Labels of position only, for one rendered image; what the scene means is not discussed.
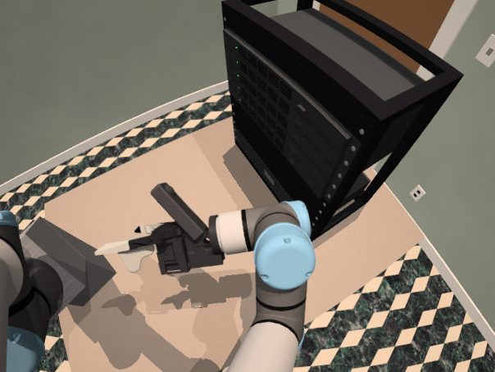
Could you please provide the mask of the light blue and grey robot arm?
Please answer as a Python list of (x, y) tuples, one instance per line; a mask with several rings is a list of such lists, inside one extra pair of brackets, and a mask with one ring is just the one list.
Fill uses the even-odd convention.
[[(194, 241), (204, 234), (207, 225), (168, 183), (151, 195)], [(24, 257), (18, 230), (14, 214), (0, 211), (0, 372), (36, 371), (63, 295), (48, 263)], [(216, 232), (226, 255), (254, 251), (256, 271), (256, 317), (226, 372), (293, 372), (305, 336), (307, 280), (316, 266), (306, 205), (223, 212)]]

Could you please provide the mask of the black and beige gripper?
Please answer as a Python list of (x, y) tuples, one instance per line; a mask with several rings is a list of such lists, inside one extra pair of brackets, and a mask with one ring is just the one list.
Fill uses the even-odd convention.
[(95, 256), (117, 252), (127, 270), (132, 273), (139, 271), (142, 259), (152, 255), (154, 250), (157, 252), (161, 275), (188, 273), (193, 268), (223, 265), (225, 253), (222, 255), (217, 237), (217, 217), (209, 216), (208, 227), (196, 241), (175, 221), (140, 225), (134, 232), (146, 234), (106, 243), (95, 252)]

